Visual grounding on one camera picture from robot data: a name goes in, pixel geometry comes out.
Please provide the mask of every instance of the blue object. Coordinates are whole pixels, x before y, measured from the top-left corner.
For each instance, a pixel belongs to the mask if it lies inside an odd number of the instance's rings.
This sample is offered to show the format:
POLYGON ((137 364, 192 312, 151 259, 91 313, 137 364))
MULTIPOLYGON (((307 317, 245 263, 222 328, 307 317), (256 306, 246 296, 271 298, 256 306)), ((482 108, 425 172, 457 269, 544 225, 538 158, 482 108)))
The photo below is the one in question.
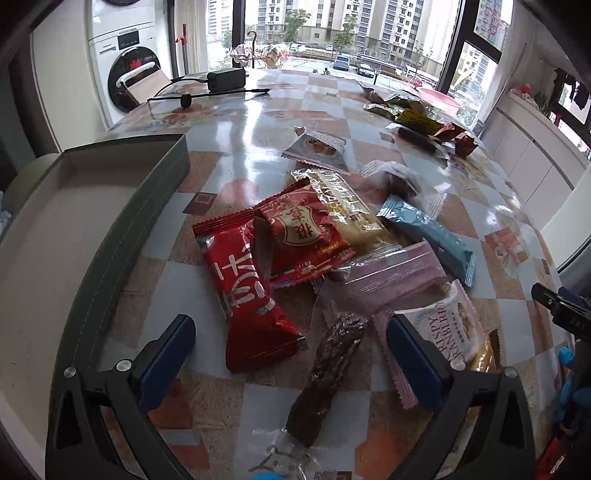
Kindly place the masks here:
POLYGON ((259 473, 257 476, 253 477, 252 480, 283 480, 283 477, 276 473, 265 472, 259 473))
POLYGON ((457 235, 396 195, 388 197, 378 216, 395 223, 403 233, 416 242, 425 239, 433 247, 441 263, 447 266, 466 287, 472 286, 476 258, 472 250, 457 235))
POLYGON ((444 404, 443 380, 396 317, 388 322, 386 342, 419 403, 435 413, 441 411, 444 404))
POLYGON ((581 307, 582 309, 588 309, 589 306, 583 297, 577 295, 575 292, 570 291, 568 288, 560 287, 558 289, 558 295, 564 298, 566 301, 576 305, 577 307, 581 307))
POLYGON ((195 322, 184 316, 160 346, 139 379, 139 410, 148 413, 160 406, 174 377, 195 345, 195 322))
POLYGON ((560 361, 560 365, 570 368, 573 365, 574 353, 570 348, 564 346, 558 351, 558 361, 560 361))

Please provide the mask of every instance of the parked car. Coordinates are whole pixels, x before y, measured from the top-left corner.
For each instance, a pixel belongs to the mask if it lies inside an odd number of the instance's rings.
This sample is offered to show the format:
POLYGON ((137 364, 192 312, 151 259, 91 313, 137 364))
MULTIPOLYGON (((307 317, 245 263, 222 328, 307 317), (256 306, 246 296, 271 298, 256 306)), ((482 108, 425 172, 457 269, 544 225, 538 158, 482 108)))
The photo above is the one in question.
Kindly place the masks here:
POLYGON ((345 70, 345 71, 349 71, 349 63, 350 63, 350 58, 349 57, 345 57, 344 55, 338 55, 335 58, 335 64, 333 65, 333 68, 335 70, 345 70))
POLYGON ((366 63, 362 63, 355 70, 357 71, 357 73, 359 75, 363 75, 364 77, 373 78, 373 76, 375 74, 374 69, 366 63))

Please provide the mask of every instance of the red snack wrapper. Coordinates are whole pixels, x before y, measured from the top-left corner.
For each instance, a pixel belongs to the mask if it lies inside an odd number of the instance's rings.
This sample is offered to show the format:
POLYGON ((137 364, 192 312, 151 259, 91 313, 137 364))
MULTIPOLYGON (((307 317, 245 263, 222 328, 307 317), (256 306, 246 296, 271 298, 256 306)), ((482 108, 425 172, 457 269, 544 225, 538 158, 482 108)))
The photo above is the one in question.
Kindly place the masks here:
POLYGON ((435 135, 432 136, 432 139, 438 142, 439 144, 443 142, 450 142, 458 135, 464 133, 466 131, 465 128, 460 127, 452 122, 446 124, 441 130, 439 130, 435 135))
POLYGON ((477 145, 474 143, 474 139, 468 134, 463 134, 461 137, 456 138, 456 155, 466 158, 470 155, 477 145))
POLYGON ((232 373, 291 357, 305 341, 254 263, 254 221, 250 209, 214 219, 213 231, 198 239, 230 323, 226 367, 232 373))
POLYGON ((319 277, 355 254, 310 185, 265 200, 258 210, 278 243, 273 256, 273 288, 319 277))

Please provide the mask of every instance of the washing machine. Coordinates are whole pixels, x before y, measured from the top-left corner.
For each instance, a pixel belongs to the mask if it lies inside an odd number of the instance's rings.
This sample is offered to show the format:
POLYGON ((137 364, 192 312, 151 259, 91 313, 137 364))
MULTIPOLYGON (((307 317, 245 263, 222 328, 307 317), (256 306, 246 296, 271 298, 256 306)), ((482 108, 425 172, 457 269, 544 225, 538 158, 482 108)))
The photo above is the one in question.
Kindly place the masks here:
POLYGON ((154 0, 92 0, 90 61, 109 127, 135 106, 117 87, 117 80, 150 61, 160 67, 154 8, 154 0))

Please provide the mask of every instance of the plastic wrapper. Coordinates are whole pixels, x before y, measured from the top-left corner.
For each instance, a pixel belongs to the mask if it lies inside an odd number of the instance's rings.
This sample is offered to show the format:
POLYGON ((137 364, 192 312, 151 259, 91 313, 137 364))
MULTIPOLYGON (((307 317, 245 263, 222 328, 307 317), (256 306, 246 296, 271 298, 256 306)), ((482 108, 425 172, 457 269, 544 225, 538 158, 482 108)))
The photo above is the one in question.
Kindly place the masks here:
POLYGON ((405 109, 404 112, 396 117, 395 121, 410 130, 427 136, 434 135, 443 127, 443 124, 411 108, 405 109))
POLYGON ((406 248, 388 245, 329 272, 314 308, 320 308, 331 326, 338 312, 370 318, 385 306, 446 282, 445 272, 427 242, 406 248))
POLYGON ((410 108, 419 115, 427 116, 427 109, 432 108, 427 102, 421 100, 406 90, 396 90, 391 96, 385 99, 389 106, 397 105, 403 108, 410 108))
POLYGON ((371 182, 374 191, 387 192, 381 203, 393 193, 433 219, 438 217, 447 197, 445 192, 438 192, 424 178, 398 162, 373 160, 359 174, 371 182))
POLYGON ((277 243, 273 288, 311 280, 355 254, 312 185, 264 200, 255 208, 269 222, 277 243))
POLYGON ((459 125, 456 125, 452 122, 449 122, 444 127, 442 127, 441 130, 439 130, 439 132, 436 132, 432 138, 433 140, 441 144, 444 142, 452 141, 459 134, 464 133, 465 131, 465 128, 460 127, 459 125))
POLYGON ((380 105, 378 103, 366 103, 363 106, 363 110, 383 116, 392 122, 395 122, 398 115, 403 111, 401 107, 392 108, 390 106, 380 105))
POLYGON ((367 324, 364 317, 344 313, 320 341, 308 383, 292 405, 285 426, 305 447, 316 441, 367 324))
POLYGON ((416 242, 427 240, 441 263, 466 287, 472 286, 476 258, 457 235, 396 195, 390 195, 378 216, 392 222, 416 242))
POLYGON ((295 127, 294 130, 298 137, 283 151, 282 156, 295 158, 315 167, 345 173, 349 171, 343 158, 346 140, 306 127, 295 127))
POLYGON ((229 321, 226 367, 232 373, 267 367, 295 355, 305 340, 257 270, 256 220, 250 211, 236 212, 218 219, 210 233, 197 237, 229 321))
POLYGON ((391 241, 390 233, 337 172, 303 168, 290 174, 296 180, 310 179, 310 186, 328 210, 335 227, 356 253, 365 253, 375 245, 391 241))
POLYGON ((402 406, 411 408, 418 404, 417 397, 386 343, 386 328, 393 313, 403 314, 421 337, 433 342, 448 361, 460 358, 469 365, 483 345, 484 333, 476 309, 458 280, 452 283, 444 299, 432 305, 396 312, 385 309, 374 316, 374 325, 402 406))
POLYGON ((468 134, 463 134, 456 138, 456 155, 466 158, 470 155, 478 145, 474 143, 474 139, 468 134))

